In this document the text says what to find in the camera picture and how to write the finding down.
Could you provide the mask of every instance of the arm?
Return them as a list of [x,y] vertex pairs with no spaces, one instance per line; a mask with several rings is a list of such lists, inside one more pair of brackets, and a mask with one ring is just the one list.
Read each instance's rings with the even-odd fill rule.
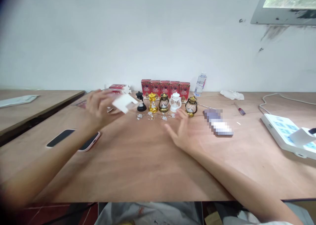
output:
[[238,202],[261,222],[285,221],[294,225],[303,225],[300,219],[276,195],[268,192],[233,167],[206,155],[197,145],[193,145],[187,134],[188,116],[182,110],[178,110],[178,114],[182,118],[178,133],[166,125],[166,129],[176,146],[208,170]]
[[30,203],[57,175],[69,159],[98,130],[122,115],[107,114],[111,105],[112,91],[97,90],[89,95],[87,110],[89,118],[70,136],[47,150],[43,156],[19,171],[3,184],[4,200],[11,211],[16,211]]

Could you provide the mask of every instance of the power strip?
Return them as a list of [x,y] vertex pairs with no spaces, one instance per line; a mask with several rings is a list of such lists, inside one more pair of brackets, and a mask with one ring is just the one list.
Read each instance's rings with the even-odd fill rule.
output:
[[278,143],[280,148],[294,153],[298,157],[311,158],[316,160],[316,144],[311,142],[303,146],[297,146],[293,143],[290,134],[299,128],[289,119],[280,116],[264,114],[261,120]]

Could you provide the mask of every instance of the screwdriver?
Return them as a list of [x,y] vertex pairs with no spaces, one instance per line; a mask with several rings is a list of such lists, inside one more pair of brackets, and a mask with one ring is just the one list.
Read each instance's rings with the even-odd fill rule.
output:
[[237,105],[237,103],[236,102],[234,102],[234,104],[232,104],[232,105],[235,105],[236,107],[237,107],[237,109],[238,109],[238,111],[239,111],[239,113],[241,114],[241,115],[245,115],[246,114],[246,112],[244,112],[244,110],[242,109],[242,108],[240,108],[238,105]]

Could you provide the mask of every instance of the hand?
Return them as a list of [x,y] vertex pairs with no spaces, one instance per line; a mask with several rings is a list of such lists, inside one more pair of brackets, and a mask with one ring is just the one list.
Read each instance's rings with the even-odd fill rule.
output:
[[168,134],[172,138],[174,144],[181,148],[185,152],[189,152],[191,149],[195,147],[192,142],[192,139],[188,135],[188,114],[184,112],[184,110],[177,109],[178,115],[181,117],[180,126],[178,129],[178,133],[175,133],[170,125],[165,124]]
[[86,110],[89,112],[89,123],[92,126],[101,129],[124,115],[124,113],[119,110],[107,113],[108,106],[113,107],[112,102],[114,100],[115,97],[111,89],[104,91],[98,89],[90,93],[87,99]]

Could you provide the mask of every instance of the person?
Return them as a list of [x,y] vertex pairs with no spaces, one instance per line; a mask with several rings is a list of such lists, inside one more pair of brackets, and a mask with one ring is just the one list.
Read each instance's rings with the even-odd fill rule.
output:
[[[28,205],[51,182],[69,159],[81,148],[82,143],[95,132],[123,115],[115,111],[107,113],[114,97],[111,90],[100,89],[89,94],[88,117],[75,132],[51,148],[47,153],[23,168],[2,184],[2,214],[10,214]],[[261,223],[273,222],[303,225],[300,219],[277,195],[265,190],[235,168],[206,154],[200,145],[188,135],[187,114],[179,109],[181,118],[175,132],[170,125],[165,129],[176,147],[190,155],[214,176],[226,190]],[[178,203],[108,203],[96,224],[198,224],[197,215],[190,202]]]

